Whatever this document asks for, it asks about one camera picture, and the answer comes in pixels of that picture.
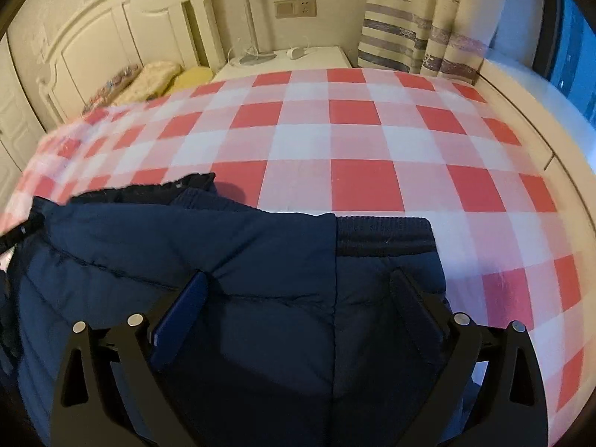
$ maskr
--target nightstand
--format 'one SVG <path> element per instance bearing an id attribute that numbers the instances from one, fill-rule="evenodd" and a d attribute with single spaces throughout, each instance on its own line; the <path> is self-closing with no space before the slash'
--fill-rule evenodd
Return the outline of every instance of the nightstand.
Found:
<path id="1" fill-rule="evenodd" d="M 237 63 L 238 59 L 233 59 L 217 73 L 212 82 L 288 70 L 352 67 L 350 61 L 343 53 L 343 50 L 339 47 L 310 47 L 309 49 L 306 49 L 305 55 L 296 60 L 292 60 L 288 57 L 287 50 L 276 50 L 275 53 L 277 54 L 275 59 L 257 65 L 246 65 L 241 67 Z"/>

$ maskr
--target curtain pattern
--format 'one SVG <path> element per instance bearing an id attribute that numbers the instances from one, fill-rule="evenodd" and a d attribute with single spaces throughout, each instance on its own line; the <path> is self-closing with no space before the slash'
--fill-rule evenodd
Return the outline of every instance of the curtain pattern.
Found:
<path id="1" fill-rule="evenodd" d="M 473 83 L 505 0 L 367 0 L 358 65 Z"/>

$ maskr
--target pillow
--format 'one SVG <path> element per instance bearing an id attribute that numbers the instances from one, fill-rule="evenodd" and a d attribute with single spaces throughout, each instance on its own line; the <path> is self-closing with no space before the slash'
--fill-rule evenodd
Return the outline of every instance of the pillow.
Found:
<path id="1" fill-rule="evenodd" d="M 184 89 L 194 89 L 211 82 L 213 71 L 209 67 L 193 67 L 174 79 L 164 95 L 169 96 Z"/>
<path id="2" fill-rule="evenodd" d="M 121 106 L 158 98 L 182 70 L 180 64 L 175 62 L 151 62 L 145 65 L 135 82 L 115 98 L 113 104 Z"/>
<path id="3" fill-rule="evenodd" d="M 135 77 L 141 72 L 141 66 L 137 64 L 124 67 L 120 72 L 115 74 L 105 85 L 90 98 L 90 100 L 83 107 L 83 114 L 87 114 L 98 107 L 109 106 L 115 98 L 120 95 L 120 92 L 126 89 Z"/>

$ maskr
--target yellow pillow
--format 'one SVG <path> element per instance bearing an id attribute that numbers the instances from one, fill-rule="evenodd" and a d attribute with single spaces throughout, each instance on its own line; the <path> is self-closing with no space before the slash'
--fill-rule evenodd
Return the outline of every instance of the yellow pillow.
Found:
<path id="1" fill-rule="evenodd" d="M 164 94 L 169 96 L 184 89 L 194 89 L 213 79 L 213 71 L 209 67 L 192 67 L 180 74 Z"/>
<path id="2" fill-rule="evenodd" d="M 158 98 L 182 70 L 180 64 L 175 62 L 151 62 L 143 67 L 135 81 L 112 104 L 121 106 Z"/>

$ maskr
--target white door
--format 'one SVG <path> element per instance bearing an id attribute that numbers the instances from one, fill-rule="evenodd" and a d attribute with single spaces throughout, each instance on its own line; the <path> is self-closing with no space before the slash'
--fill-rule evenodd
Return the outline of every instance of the white door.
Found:
<path id="1" fill-rule="evenodd" d="M 4 35 L 0 41 L 0 142 L 17 166 L 25 170 L 44 134 L 25 97 Z"/>
<path id="2" fill-rule="evenodd" d="M 21 171 L 0 144 L 0 213 L 4 211 L 20 177 Z"/>

